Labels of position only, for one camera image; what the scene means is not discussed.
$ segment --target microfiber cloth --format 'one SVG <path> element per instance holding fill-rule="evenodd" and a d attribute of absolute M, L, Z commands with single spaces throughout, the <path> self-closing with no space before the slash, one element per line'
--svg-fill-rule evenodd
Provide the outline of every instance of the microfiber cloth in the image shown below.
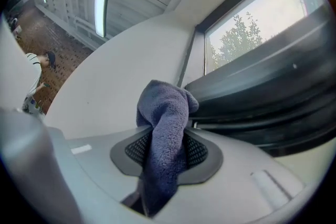
<path fill-rule="evenodd" d="M 143 90 L 137 107 L 137 126 L 152 125 L 152 141 L 141 179 L 142 199 L 154 216 L 177 191 L 177 176 L 187 170 L 182 144 L 189 113 L 197 100 L 186 90 L 152 80 Z"/>

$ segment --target brick floor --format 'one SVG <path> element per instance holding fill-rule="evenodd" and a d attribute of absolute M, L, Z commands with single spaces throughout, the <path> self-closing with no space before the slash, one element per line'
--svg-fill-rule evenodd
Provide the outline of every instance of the brick floor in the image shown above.
<path fill-rule="evenodd" d="M 34 95 L 37 102 L 44 102 L 42 110 L 47 113 L 63 83 L 92 51 L 46 17 L 35 7 L 33 0 L 27 2 L 23 9 L 18 19 L 22 28 L 22 40 L 18 43 L 23 51 L 37 55 L 52 51 L 56 55 L 56 71 L 50 68 L 42 69 L 40 79 L 40 82 L 50 84 L 50 88 L 43 88 Z"/>

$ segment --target white label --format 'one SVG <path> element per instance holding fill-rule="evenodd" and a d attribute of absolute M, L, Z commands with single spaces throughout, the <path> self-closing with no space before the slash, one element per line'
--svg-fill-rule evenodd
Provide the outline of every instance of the white label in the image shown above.
<path fill-rule="evenodd" d="M 91 150 L 92 147 L 90 145 L 85 145 L 85 146 L 80 146 L 80 147 L 75 147 L 75 148 L 72 148 L 71 151 L 74 155 L 78 154 L 78 153 L 82 153 L 82 152 L 85 152 L 85 151 L 89 151 Z"/>

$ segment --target window glass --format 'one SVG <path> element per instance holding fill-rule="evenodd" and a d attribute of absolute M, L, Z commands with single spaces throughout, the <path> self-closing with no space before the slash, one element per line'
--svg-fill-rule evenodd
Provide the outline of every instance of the window glass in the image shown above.
<path fill-rule="evenodd" d="M 209 73 L 308 16 L 324 0 L 244 0 L 205 34 Z"/>

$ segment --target tree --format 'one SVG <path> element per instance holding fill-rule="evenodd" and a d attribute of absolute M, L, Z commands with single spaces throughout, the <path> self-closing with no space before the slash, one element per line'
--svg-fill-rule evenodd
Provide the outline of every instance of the tree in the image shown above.
<path fill-rule="evenodd" d="M 242 17 L 238 14 L 233 17 L 235 27 L 226 31 L 221 37 L 220 40 L 223 45 L 220 47 L 218 53 L 211 45 L 214 69 L 233 61 L 263 43 L 259 27 L 256 23 L 257 20 L 254 20 L 249 12 L 246 13 L 246 16 L 249 22 L 248 28 L 245 26 Z"/>

